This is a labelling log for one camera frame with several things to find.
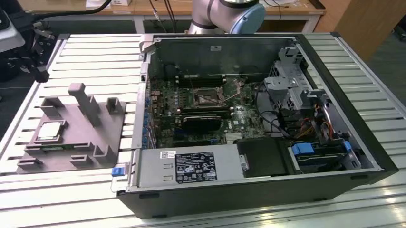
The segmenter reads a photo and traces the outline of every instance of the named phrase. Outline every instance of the aluminum extrusion table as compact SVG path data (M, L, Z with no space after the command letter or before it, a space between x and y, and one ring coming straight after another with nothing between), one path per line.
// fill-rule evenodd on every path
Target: aluminum extrusion table
M51 79L34 84L0 142L0 226L361 228L405 224L406 109L341 37L306 37L400 168L396 175L329 201L150 220L136 218L115 198L112 191L126 186L127 177L111 186L111 169L18 175L16 164L43 115L38 106L47 96L74 103L67 94L71 82L84 83L98 101L115 96L127 102L119 163L130 161L140 34L71 35L58 41Z

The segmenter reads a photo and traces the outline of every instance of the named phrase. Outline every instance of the motherboard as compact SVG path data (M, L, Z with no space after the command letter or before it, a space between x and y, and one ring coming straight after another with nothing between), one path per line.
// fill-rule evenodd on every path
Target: motherboard
M151 81L156 147L233 144L266 135L257 82L242 76L182 75Z

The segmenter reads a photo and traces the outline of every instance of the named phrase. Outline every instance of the wooden cabinet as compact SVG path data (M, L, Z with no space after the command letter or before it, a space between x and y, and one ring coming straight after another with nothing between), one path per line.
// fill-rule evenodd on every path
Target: wooden cabinet
M367 60L406 14L406 0L319 0L326 7L315 32L338 32Z

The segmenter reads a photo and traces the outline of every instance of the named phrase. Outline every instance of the floor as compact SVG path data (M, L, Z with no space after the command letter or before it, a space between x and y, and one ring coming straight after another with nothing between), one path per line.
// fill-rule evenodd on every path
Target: floor
M176 32L187 30L190 22L179 21L176 24ZM134 25L130 21L92 21L80 22L51 22L52 31L56 34L86 34L86 33L134 33ZM164 22L164 27L170 31L172 25L170 21ZM163 33L163 29L158 24L146 21L146 32ZM397 95L404 104L406 104L406 42L401 42L394 35L390 35L385 43L378 48L375 55L367 62L373 71L379 76L389 89ZM8 125L14 119L15 113L20 107L26 94L34 83L32 77L22 73L15 79L8 82L0 82L0 138L3 137Z

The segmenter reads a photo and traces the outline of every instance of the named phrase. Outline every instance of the wooden table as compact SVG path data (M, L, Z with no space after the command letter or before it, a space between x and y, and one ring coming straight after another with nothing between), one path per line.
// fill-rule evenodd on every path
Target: wooden table
M47 13L56 11L86 10L86 0L19 0L24 10ZM163 0L152 0L160 18L170 19ZM170 0L176 20L191 20L191 0ZM314 31L325 9L317 9L309 0L286 4L289 8L266 7L266 20L302 20L306 21L302 32ZM132 0L128 6L112 6L98 14L72 15L48 18L47 20L82 21L82 20L131 20L136 32L146 33L144 20L156 20L148 0Z
M193 0L170 0L176 20L191 20ZM154 1L162 19L170 19L163 0ZM318 24L325 9L317 9L309 0L299 0L297 3L285 4L289 8L269 7L266 5L266 20L305 20L306 25L302 32L310 33ZM144 33L144 20L156 20L148 0L136 0L135 3L135 26L138 33Z
M86 7L87 1L86 0L19 0L19 3L24 10L34 10L38 13L50 13L50 12L59 12L59 11L76 11L76 10L88 10ZM91 15L132 15L135 9L136 0L132 0L128 6L111 6L110 9L104 9L100 13Z

